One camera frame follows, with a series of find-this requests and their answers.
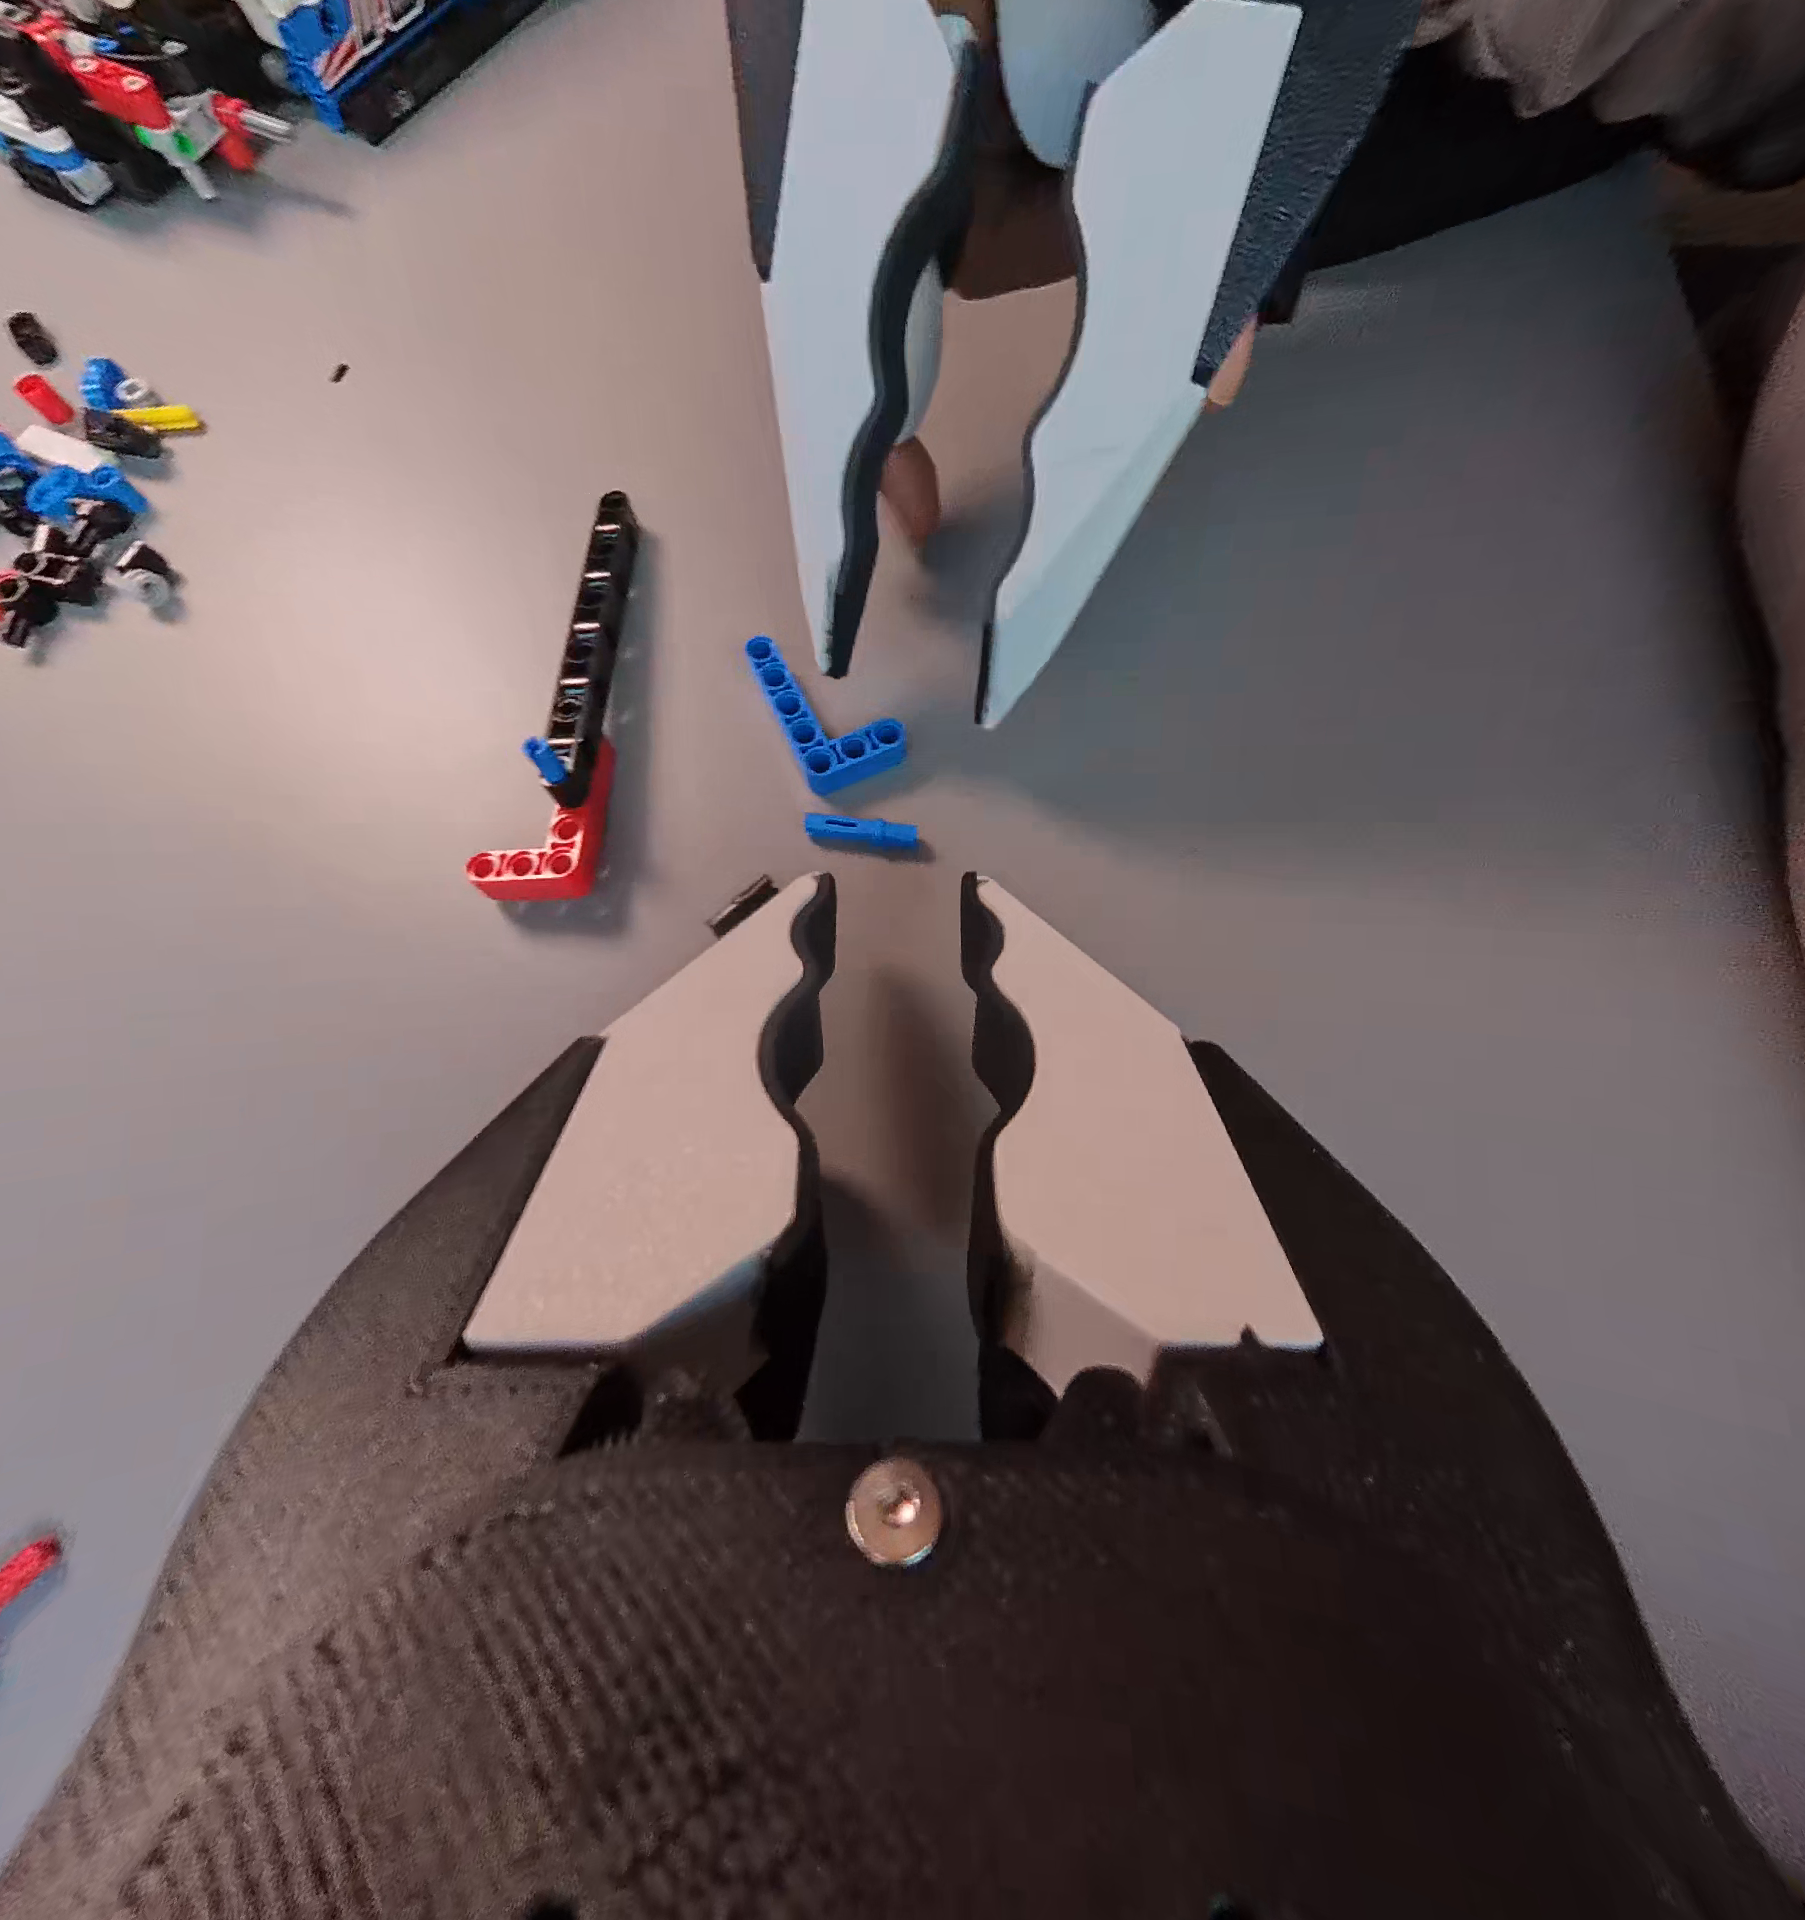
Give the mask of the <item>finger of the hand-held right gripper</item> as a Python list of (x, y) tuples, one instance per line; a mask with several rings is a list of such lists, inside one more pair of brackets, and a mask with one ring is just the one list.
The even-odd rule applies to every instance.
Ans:
[(843, 677), (911, 413), (917, 285), (959, 222), (981, 46), (914, 1), (804, 4), (762, 320), (796, 569), (820, 672)]
[(1201, 415), (1208, 313), (1297, 35), (1290, 4), (1186, 4), (1084, 98), (1067, 175), (1077, 329), (1026, 438), (1026, 526), (985, 623), (983, 727), (1055, 656)]

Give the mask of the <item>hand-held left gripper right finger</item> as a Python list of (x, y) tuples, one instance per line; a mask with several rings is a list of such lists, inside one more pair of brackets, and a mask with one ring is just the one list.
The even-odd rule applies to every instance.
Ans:
[(1000, 881), (962, 876), (970, 1062), (994, 1103), (968, 1291), (1061, 1393), (1164, 1356), (1309, 1353), (1323, 1326), (1181, 1030)]

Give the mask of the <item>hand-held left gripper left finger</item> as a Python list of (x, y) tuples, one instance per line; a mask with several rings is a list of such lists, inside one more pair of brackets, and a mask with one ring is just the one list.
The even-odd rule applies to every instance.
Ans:
[(460, 1336), (469, 1353), (804, 1399), (828, 1276), (796, 1105), (836, 947), (833, 877), (798, 876), (602, 1031)]

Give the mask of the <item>blue angled lego beam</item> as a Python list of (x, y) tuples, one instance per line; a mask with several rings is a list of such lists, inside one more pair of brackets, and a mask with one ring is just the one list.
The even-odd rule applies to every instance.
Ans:
[(878, 718), (829, 734), (774, 638), (751, 636), (743, 653), (811, 795), (836, 796), (907, 761), (909, 734), (900, 719)]

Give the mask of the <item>black and red lego assembly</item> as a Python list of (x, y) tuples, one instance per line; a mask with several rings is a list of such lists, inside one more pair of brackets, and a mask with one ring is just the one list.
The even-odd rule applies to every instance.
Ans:
[(490, 903), (556, 904), (595, 891), (618, 765), (604, 731), (608, 693), (637, 550), (627, 493), (600, 493), (550, 704), (543, 729), (522, 742), (552, 812), (539, 845), (482, 850), (463, 864), (466, 879)]

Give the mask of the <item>person's right forearm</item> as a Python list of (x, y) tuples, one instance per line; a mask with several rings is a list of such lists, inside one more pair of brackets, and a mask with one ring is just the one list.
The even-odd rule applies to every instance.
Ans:
[(1425, 1), (1413, 39), (1452, 41), (1524, 117), (1583, 102), (1651, 121), (1715, 185), (1805, 178), (1805, 1)]

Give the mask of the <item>blue white lego race car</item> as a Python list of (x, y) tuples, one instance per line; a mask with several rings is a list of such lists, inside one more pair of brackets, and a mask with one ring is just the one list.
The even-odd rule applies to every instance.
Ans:
[(539, 1), (0, 1), (0, 163), (80, 210), (218, 196), (296, 121), (380, 146)]

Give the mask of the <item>pile of mixed lego pieces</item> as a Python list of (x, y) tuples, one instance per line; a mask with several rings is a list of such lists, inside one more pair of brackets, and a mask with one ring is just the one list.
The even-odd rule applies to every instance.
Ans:
[(0, 644), (37, 653), (67, 614), (135, 604), (172, 616), (183, 569), (152, 539), (152, 486), (170, 444), (206, 428), (185, 404), (157, 402), (106, 358), (67, 389), (48, 373), (13, 380), (15, 427), (0, 419)]

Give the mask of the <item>person's right hand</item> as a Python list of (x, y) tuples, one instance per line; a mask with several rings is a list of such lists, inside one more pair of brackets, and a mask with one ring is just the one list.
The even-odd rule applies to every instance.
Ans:
[(1022, 142), (992, 50), (981, 59), (972, 138), (962, 227), (914, 286), (907, 330), (909, 411), (881, 476), (890, 523), (924, 561), (937, 553), (942, 523), (937, 466), (921, 427), (937, 380), (943, 296), (992, 300), (1067, 281), (1077, 271), (1061, 204), (1063, 175)]

